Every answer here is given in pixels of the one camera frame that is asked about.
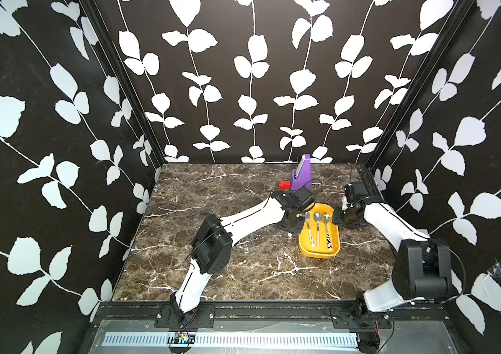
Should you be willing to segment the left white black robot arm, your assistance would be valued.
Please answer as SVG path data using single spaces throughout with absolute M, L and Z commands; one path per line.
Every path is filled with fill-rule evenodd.
M 270 225 L 298 234 L 305 224 L 304 214 L 313 204 L 312 192 L 302 187 L 293 192 L 274 191 L 258 205 L 235 215 L 224 218 L 208 215 L 192 240 L 185 280 L 171 295 L 175 314 L 181 319 L 195 314 L 212 275 L 226 267 L 232 248 L 240 240 Z

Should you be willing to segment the spoon with patterned handle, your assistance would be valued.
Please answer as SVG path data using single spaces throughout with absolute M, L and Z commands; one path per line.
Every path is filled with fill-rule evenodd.
M 331 252 L 333 250 L 332 236 L 330 235 L 331 217 L 328 214 L 328 212 L 324 213 L 323 222 L 324 222 L 324 225 L 325 225 L 325 233 L 326 233 L 326 240 L 327 240 L 327 249 Z

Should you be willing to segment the red small block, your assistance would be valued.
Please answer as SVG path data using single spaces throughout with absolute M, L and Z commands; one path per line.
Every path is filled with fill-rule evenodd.
M 289 190 L 290 187 L 291 187 L 290 181 L 279 181 L 278 182 L 278 189 L 279 190 Z

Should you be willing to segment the spoon with wooden handle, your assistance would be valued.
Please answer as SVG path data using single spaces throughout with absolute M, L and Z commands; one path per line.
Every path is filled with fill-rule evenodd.
M 314 220 L 316 223 L 316 246 L 321 248 L 321 230 L 320 230 L 320 222 L 321 222 L 321 214 L 316 212 L 314 214 Z

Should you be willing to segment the yellow plastic storage box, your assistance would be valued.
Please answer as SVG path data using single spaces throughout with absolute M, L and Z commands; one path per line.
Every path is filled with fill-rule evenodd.
M 299 234 L 299 249 L 308 258 L 329 259 L 340 252 L 340 237 L 333 224 L 334 209 L 328 204 L 316 204 L 305 213 Z

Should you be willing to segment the white perforated strip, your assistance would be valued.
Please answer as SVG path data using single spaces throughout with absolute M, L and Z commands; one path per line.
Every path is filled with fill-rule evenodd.
M 172 332 L 107 332 L 101 342 L 103 347 L 116 348 L 179 348 L 169 347 Z M 192 333 L 196 335 L 188 348 L 247 348 L 247 349 L 330 349 L 353 350 L 358 348 L 354 333 L 247 333 L 215 332 Z

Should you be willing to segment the small green circuit board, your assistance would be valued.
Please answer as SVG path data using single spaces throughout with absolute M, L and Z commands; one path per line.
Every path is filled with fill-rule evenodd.
M 188 348 L 190 345 L 193 345 L 196 339 L 196 335 L 192 333 L 170 333 L 169 336 L 169 347 L 181 347 Z

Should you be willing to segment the purple plastic stand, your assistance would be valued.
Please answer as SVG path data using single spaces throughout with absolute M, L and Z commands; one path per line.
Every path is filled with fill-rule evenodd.
M 290 176 L 290 190 L 297 191 L 302 187 L 312 190 L 312 170 L 311 170 L 311 156 L 304 154 L 297 166 Z

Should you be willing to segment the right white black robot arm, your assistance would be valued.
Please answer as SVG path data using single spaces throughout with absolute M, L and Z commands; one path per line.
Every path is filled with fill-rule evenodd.
M 431 240 L 389 206 L 377 188 L 362 182 L 345 187 L 333 223 L 349 229 L 372 225 L 396 255 L 390 280 L 363 293 L 365 309 L 382 313 L 413 301 L 443 301 L 453 293 L 451 249 Z

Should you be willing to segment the black front mounting rail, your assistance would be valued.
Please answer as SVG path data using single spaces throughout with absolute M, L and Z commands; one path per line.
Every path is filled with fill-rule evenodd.
M 243 322 L 329 322 L 334 329 L 360 332 L 390 329 L 401 321 L 443 322 L 447 312 L 441 305 L 402 305 L 384 313 L 364 311 L 353 300 L 296 301 L 203 301 L 194 314 L 178 319 L 170 302 L 103 302 L 92 324 L 103 321 L 145 321 L 149 328 L 197 330 L 229 327 Z

